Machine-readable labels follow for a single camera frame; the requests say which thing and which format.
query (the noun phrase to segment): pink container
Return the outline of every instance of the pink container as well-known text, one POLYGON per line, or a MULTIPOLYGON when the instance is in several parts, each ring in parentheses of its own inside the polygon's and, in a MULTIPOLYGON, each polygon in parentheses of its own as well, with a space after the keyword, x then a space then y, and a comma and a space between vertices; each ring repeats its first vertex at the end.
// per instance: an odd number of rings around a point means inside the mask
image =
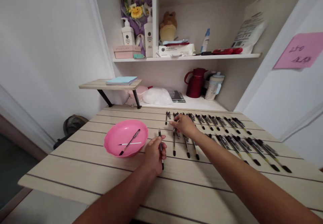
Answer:
POLYGON ((133 58, 134 54, 141 54, 140 47, 135 45, 115 46, 113 51, 116 59, 129 59, 133 58))
MULTIPOLYGON (((148 88, 146 86, 139 86, 139 87, 137 87, 136 92, 137 92, 137 95, 138 95, 138 99, 139 100, 142 99, 144 92, 146 92, 147 90, 148 90, 148 88)), ((133 91, 129 90, 128 93, 130 94, 130 97, 131 98, 135 98, 133 91)))
POLYGON ((148 128, 139 120, 121 121, 114 125, 106 134, 104 138, 104 147, 108 153, 115 157, 126 158, 131 157, 145 145, 148 138, 148 128), (141 142, 141 144, 129 145, 127 150, 119 156, 120 152, 124 150, 126 145, 132 139, 134 134, 140 129, 140 132, 132 142, 141 142))

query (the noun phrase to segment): white shelf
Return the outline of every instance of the white shelf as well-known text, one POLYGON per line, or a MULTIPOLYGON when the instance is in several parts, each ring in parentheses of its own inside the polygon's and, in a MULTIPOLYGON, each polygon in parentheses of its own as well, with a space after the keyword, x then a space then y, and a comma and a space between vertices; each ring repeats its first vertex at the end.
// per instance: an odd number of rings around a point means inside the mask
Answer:
POLYGON ((138 61, 183 61, 183 60, 215 60, 215 59, 238 59, 238 58, 258 58, 261 53, 257 54, 237 54, 237 55, 214 55, 214 56, 183 56, 183 57, 150 57, 150 58, 129 58, 113 59, 114 62, 138 62, 138 61))
POLYGON ((202 109, 202 110, 218 110, 227 111, 222 105, 216 100, 208 101, 203 96, 199 98, 187 97, 185 93, 182 93, 186 103, 173 103, 171 105, 163 106, 156 104, 147 104, 143 101, 140 102, 141 106, 146 107, 162 107, 162 108, 183 108, 183 109, 202 109))

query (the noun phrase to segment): yellow flower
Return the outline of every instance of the yellow flower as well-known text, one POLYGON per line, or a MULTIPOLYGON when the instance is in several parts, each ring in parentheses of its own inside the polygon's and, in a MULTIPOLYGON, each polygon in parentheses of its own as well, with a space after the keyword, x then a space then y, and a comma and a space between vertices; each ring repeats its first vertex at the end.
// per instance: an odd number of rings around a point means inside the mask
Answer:
POLYGON ((131 8, 131 17, 134 19, 139 19, 142 16, 142 7, 132 7, 131 8))

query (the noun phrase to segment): red thermos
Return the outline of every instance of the red thermos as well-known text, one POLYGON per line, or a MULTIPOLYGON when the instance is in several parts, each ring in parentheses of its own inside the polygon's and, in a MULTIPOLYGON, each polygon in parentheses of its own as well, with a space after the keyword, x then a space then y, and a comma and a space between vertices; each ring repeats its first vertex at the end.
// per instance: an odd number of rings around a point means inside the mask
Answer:
POLYGON ((207 70, 204 68, 194 68, 193 71, 188 72, 184 78, 184 82, 188 84, 186 90, 186 96, 190 98, 199 98, 202 93, 202 87, 204 85, 204 73, 207 70), (186 82, 187 76, 193 73, 193 76, 189 79, 188 83, 186 82))

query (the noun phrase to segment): stuffed toy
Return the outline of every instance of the stuffed toy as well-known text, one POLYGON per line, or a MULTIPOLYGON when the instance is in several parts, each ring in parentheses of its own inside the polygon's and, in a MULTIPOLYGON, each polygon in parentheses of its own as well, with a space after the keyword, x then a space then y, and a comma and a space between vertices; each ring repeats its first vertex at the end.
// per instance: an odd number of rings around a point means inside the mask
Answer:
POLYGON ((172 12, 172 13, 169 13, 168 11, 165 12, 163 22, 160 24, 159 28, 161 29, 165 25, 174 25, 175 28, 177 29, 177 21, 175 16, 176 16, 175 12, 172 12))
POLYGON ((175 39, 175 32, 177 29, 175 16, 175 12, 165 12, 163 22, 159 26, 159 35, 162 42, 173 41, 175 39))

